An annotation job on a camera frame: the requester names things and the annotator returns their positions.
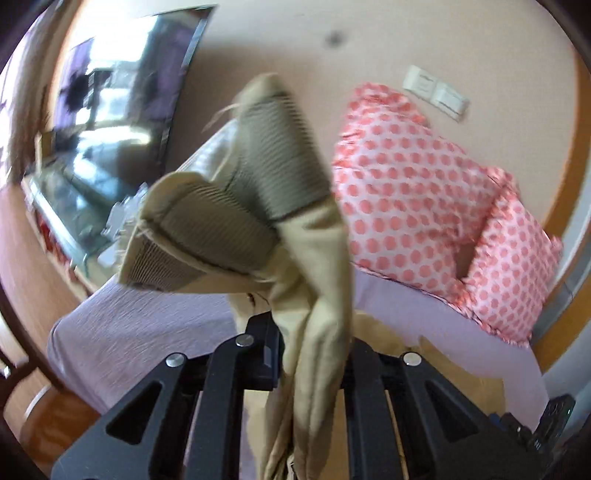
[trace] black metal frame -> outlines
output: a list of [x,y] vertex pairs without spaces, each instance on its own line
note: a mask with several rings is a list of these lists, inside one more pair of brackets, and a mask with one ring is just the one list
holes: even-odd
[[[282,349],[266,313],[211,355],[169,355],[58,460],[52,480],[237,480],[244,390],[277,386]],[[388,397],[411,479],[541,477],[544,456],[518,434],[526,427],[495,423],[411,356],[353,343],[342,381],[352,479],[403,479]]]

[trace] beige wall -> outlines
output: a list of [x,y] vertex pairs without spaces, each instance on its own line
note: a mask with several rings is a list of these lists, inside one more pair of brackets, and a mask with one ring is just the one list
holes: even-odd
[[[83,27],[198,5],[194,0],[86,0]],[[345,42],[326,43],[332,31]],[[417,100],[436,131],[486,165],[514,173],[543,220],[568,155],[576,108],[571,44],[535,0],[219,0],[180,98],[169,160],[180,164],[212,132],[216,110],[259,72],[291,86],[328,162],[354,86],[401,88],[410,64],[471,100],[457,124]]]

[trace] pillow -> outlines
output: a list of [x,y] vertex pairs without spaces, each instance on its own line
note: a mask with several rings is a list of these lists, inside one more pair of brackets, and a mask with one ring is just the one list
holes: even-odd
[[562,243],[549,238],[511,189],[495,201],[460,310],[508,343],[527,345],[558,266]]
[[353,261],[457,300],[454,254],[478,238],[504,177],[435,136],[404,95],[376,84],[356,94],[333,161]]

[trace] ribbed fabric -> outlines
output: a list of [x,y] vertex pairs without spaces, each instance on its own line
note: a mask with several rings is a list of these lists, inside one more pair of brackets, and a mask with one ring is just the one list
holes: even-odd
[[239,120],[236,169],[227,186],[259,219],[275,222],[330,195],[330,182],[302,117],[282,93],[250,107]]
[[137,254],[128,257],[132,261],[128,267],[132,287],[175,291],[204,275],[172,257],[144,235],[134,237],[134,249]]
[[[175,176],[183,176],[182,183]],[[257,221],[228,193],[197,173],[171,174],[152,191],[152,209],[142,217],[154,231],[201,261],[248,274],[261,269],[278,243],[274,231]]]

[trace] light switch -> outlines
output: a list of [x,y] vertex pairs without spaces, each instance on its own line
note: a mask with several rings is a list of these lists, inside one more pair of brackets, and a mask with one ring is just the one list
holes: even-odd
[[431,97],[431,104],[454,120],[460,121],[468,106],[468,99],[457,93],[447,83],[439,82]]
[[436,77],[415,65],[411,65],[402,87],[428,102],[433,96],[436,84]]

